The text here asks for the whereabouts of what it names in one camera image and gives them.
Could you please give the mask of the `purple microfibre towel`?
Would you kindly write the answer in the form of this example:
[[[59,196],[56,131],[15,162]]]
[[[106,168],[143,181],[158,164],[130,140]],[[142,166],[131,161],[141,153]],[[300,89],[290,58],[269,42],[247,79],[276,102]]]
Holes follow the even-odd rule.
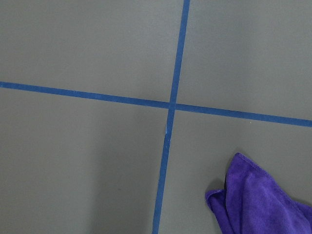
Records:
[[[291,199],[276,181],[241,153],[234,155],[224,189],[205,200],[223,234],[310,234],[312,208]]]

